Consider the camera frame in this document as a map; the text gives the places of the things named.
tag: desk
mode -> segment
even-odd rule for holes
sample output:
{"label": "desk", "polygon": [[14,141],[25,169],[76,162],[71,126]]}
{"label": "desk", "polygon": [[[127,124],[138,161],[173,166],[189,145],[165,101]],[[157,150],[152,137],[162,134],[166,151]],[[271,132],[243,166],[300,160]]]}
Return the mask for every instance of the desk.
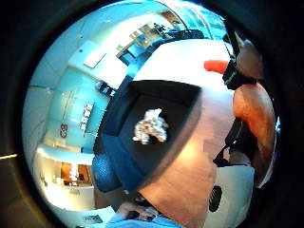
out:
{"label": "desk", "polygon": [[234,120],[233,91],[226,88],[221,75],[203,68],[203,62],[210,59],[230,59],[223,42],[182,40],[163,44],[135,77],[202,87],[201,115],[192,136],[163,174],[146,180],[146,186],[139,190],[159,211],[188,228],[204,222],[216,174],[212,159],[223,147]]}
{"label": "desk", "polygon": [[234,120],[230,102],[229,94],[204,88],[201,116],[185,147],[161,176],[139,190],[159,211],[187,228],[200,227],[205,220],[216,175],[212,159]]}

